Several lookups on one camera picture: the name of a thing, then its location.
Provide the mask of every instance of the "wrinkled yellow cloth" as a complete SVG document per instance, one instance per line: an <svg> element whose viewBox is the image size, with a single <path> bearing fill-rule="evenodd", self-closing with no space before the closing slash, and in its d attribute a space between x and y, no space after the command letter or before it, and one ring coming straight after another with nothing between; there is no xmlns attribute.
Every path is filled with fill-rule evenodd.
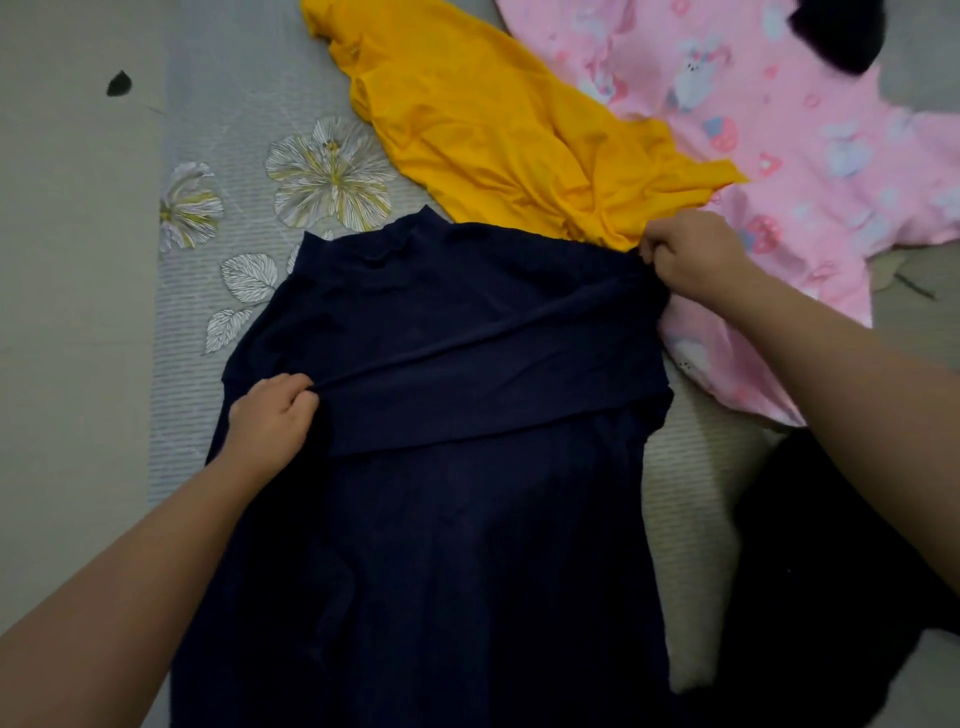
<svg viewBox="0 0 960 728"><path fill-rule="evenodd" d="M300 0L390 160L456 222L625 251L648 220L705 205L731 162L621 121L493 26L443 0Z"/></svg>

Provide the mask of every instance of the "pink garment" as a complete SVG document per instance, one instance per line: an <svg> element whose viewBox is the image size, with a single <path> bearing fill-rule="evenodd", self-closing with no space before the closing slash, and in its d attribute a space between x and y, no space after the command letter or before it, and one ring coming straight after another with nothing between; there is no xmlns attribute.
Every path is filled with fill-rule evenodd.
<svg viewBox="0 0 960 728"><path fill-rule="evenodd" d="M791 0L498 0L514 36L621 118L656 115L698 158L751 178L706 209L750 256L867 326L865 259L960 237L960 117L882 101L826 66L786 18ZM797 407L746 340L674 296L661 322L671 356L727 406L788 425Z"/></svg>

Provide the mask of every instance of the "tile floor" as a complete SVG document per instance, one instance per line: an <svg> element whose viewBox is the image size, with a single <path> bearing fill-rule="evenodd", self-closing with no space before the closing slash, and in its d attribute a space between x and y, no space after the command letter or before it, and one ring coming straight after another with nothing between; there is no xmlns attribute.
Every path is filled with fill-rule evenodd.
<svg viewBox="0 0 960 728"><path fill-rule="evenodd" d="M168 1L0 5L0 631L145 511ZM960 723L958 682L928 635L876 725Z"/></svg>

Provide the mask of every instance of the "black fabric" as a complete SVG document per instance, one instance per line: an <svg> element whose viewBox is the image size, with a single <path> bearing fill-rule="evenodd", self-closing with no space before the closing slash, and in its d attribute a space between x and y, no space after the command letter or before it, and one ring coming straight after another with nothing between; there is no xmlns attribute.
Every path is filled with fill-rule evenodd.
<svg viewBox="0 0 960 728"><path fill-rule="evenodd" d="M887 15L883 0L800 0L790 26L824 61L859 76L880 55Z"/></svg>
<svg viewBox="0 0 960 728"><path fill-rule="evenodd" d="M735 519L712 696L723 725L864 726L921 632L960 629L960 599L808 430L779 445Z"/></svg>
<svg viewBox="0 0 960 728"><path fill-rule="evenodd" d="M210 455L262 377L323 410L207 590L173 724L678 724L639 490L666 299L636 255L428 208L305 235Z"/></svg>

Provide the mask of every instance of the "navy blue shirt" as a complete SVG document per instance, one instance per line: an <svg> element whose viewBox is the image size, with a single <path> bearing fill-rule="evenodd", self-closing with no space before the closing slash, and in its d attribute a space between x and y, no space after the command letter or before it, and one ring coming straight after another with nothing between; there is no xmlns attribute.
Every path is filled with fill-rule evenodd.
<svg viewBox="0 0 960 728"><path fill-rule="evenodd" d="M672 394L636 255L429 208L307 233L224 371L323 405L174 662L175 726L677 722L640 509Z"/></svg>

